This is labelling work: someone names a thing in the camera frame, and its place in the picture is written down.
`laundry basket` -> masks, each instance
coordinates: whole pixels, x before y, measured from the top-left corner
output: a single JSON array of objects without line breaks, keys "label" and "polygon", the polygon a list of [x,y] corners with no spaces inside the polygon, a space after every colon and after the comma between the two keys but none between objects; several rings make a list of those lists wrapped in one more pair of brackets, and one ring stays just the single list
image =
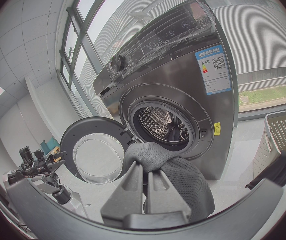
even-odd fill
[{"label": "laundry basket", "polygon": [[254,178],[286,150],[286,111],[267,114],[261,143],[257,149],[254,163]]}]

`black cloth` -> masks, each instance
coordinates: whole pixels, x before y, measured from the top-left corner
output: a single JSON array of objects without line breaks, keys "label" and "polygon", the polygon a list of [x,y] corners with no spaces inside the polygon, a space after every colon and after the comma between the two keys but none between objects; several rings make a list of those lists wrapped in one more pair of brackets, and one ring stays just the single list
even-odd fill
[{"label": "black cloth", "polygon": [[149,172],[158,169],[164,171],[191,208],[189,222],[202,220],[214,212],[214,198],[203,174],[179,154],[168,151],[154,142],[134,143],[125,152],[125,169],[128,170],[134,161],[142,165],[144,178],[147,178]]},{"label": "black cloth", "polygon": [[280,185],[281,187],[286,184],[286,151],[282,150],[281,155],[267,166],[260,174],[256,176],[249,184],[245,187],[252,189],[262,179],[269,179],[272,182]]}]

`control knob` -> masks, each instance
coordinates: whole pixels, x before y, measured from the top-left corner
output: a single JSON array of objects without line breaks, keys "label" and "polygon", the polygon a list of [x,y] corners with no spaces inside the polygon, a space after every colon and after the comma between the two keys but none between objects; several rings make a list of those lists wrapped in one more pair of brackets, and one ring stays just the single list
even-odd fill
[{"label": "control knob", "polygon": [[125,66],[125,59],[119,54],[114,55],[111,60],[112,69],[115,72],[119,72],[124,68],[124,66]]}]

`grass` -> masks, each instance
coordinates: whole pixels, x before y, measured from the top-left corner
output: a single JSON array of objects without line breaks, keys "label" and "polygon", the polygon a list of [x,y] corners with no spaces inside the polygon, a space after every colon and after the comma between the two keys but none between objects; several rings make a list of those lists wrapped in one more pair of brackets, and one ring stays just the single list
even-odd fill
[{"label": "grass", "polygon": [[261,90],[252,90],[252,91],[243,91],[239,93],[239,96],[247,96],[250,103],[257,103],[257,102],[265,102],[274,99],[280,99],[286,97],[286,85],[261,89]]}]

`teal object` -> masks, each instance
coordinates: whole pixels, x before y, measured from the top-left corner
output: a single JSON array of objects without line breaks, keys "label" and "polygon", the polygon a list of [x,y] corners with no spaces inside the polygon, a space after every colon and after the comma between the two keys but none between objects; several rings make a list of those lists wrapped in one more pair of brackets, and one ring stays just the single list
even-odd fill
[{"label": "teal object", "polygon": [[49,150],[49,152],[50,152],[53,148],[55,148],[55,147],[60,147],[60,144],[56,141],[55,138],[52,137],[52,138],[49,140],[49,142],[47,143],[47,146],[48,146],[48,148],[50,149],[50,150]]},{"label": "teal object", "polygon": [[45,155],[49,154],[52,149],[49,149],[48,145],[45,143],[45,140],[41,143],[41,148]]}]

